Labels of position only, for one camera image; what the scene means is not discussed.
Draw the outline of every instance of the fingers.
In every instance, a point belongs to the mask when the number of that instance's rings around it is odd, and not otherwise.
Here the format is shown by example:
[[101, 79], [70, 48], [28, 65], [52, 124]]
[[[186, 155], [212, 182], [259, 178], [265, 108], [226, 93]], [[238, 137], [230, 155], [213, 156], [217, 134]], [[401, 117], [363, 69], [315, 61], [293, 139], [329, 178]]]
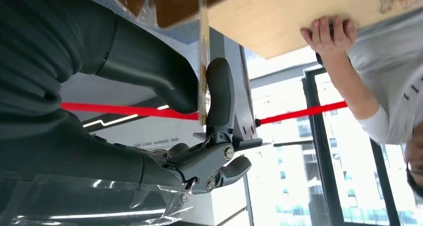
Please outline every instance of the fingers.
[[311, 26], [312, 39], [314, 44], [320, 44], [320, 21], [315, 20]]
[[341, 18], [335, 16], [333, 21], [333, 39], [335, 43], [342, 42], [346, 40], [347, 36], [344, 33], [344, 26], [342, 24]]
[[354, 43], [357, 39], [357, 30], [352, 20], [348, 20], [344, 29], [345, 35]]
[[333, 42], [330, 35], [329, 20], [327, 17], [322, 17], [320, 19], [320, 41], [324, 44]]
[[312, 45], [313, 39], [311, 38], [311, 31], [309, 29], [303, 28], [301, 29], [301, 34], [303, 35], [304, 40], [307, 42], [307, 44]]

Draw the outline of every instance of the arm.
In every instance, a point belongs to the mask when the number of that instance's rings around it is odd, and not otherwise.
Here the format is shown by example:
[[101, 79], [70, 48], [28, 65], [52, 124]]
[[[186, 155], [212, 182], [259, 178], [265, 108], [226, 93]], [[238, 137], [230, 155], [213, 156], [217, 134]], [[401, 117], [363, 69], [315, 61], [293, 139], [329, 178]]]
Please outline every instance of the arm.
[[311, 48], [321, 55], [333, 85], [355, 118], [363, 120], [374, 116], [379, 110], [379, 102], [361, 81], [346, 53], [357, 38], [352, 21], [343, 24], [338, 16], [335, 17], [333, 38], [326, 17], [314, 21], [311, 30], [302, 29], [301, 33]]

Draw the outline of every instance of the plastic film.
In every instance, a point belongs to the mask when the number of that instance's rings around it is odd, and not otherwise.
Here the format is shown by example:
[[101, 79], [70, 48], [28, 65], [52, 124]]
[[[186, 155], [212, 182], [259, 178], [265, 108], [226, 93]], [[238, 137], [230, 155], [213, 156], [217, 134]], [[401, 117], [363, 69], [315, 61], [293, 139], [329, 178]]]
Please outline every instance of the plastic film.
[[159, 185], [0, 172], [0, 225], [164, 226], [180, 221], [190, 192]]
[[153, 0], [115, 0], [136, 21], [146, 25], [157, 25], [156, 7]]

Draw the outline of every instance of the human hand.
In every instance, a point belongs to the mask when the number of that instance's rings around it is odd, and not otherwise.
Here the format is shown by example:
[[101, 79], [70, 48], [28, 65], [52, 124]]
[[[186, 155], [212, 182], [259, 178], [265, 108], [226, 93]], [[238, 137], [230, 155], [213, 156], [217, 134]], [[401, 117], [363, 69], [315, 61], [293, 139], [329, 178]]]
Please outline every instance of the human hand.
[[333, 37], [330, 34], [327, 17], [313, 21], [311, 29], [302, 28], [301, 34], [322, 59], [346, 55], [347, 50], [357, 39], [357, 30], [352, 20], [342, 22], [339, 16], [333, 19]]

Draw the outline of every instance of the red laser line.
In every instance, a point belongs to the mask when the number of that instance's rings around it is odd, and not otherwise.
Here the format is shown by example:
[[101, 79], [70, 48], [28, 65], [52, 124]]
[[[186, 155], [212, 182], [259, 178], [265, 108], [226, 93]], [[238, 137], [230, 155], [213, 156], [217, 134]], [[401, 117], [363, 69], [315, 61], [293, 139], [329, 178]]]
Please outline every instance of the red laser line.
[[285, 114], [281, 114], [281, 115], [276, 115], [276, 116], [272, 116], [269, 118], [265, 118], [265, 119], [261, 119], [260, 120], [260, 124], [268, 124], [268, 123], [272, 123], [272, 122], [276, 122], [276, 121], [281, 121], [281, 120], [286, 120], [286, 119], [291, 119], [291, 118], [298, 118], [301, 116], [306, 116], [306, 115], [316, 115], [316, 114], [320, 114], [322, 112], [325, 111], [330, 111], [330, 110], [336, 110], [336, 109], [340, 109], [340, 108], [344, 108], [347, 107], [347, 103], [345, 103], [345, 101], [343, 102], [337, 102], [337, 103], [333, 103], [333, 104], [329, 104], [329, 105], [321, 105], [321, 106], [314, 106], [305, 110], [299, 110], [299, 111], [295, 111], [295, 112], [289, 112], [289, 113], [285, 113]]
[[158, 110], [156, 108], [135, 107], [135, 106], [117, 106], [117, 105], [99, 105], [83, 103], [62, 103], [61, 107], [69, 111], [89, 111], [97, 113], [108, 113], [118, 115], [139, 115], [156, 116], [184, 120], [197, 120], [198, 114], [185, 115], [171, 109]]
[[[89, 111], [89, 112], [119, 114], [119, 115], [137, 114], [139, 116], [155, 116], [155, 117], [165, 117], [165, 118], [184, 119], [184, 120], [198, 119], [197, 113], [185, 115], [171, 109], [158, 110], [156, 108], [146, 108], [146, 107], [83, 104], [83, 103], [62, 103], [61, 107], [69, 111]], [[344, 107], [347, 107], [347, 104], [345, 103], [345, 101], [328, 104], [328, 105], [315, 106], [305, 110], [289, 112], [289, 113], [261, 119], [260, 125], [264, 125], [264, 124], [268, 124], [268, 123], [272, 123], [276, 121], [281, 121], [281, 120], [286, 120], [286, 119], [298, 118], [301, 116], [320, 114], [325, 111], [336, 110], [336, 109], [340, 109]]]

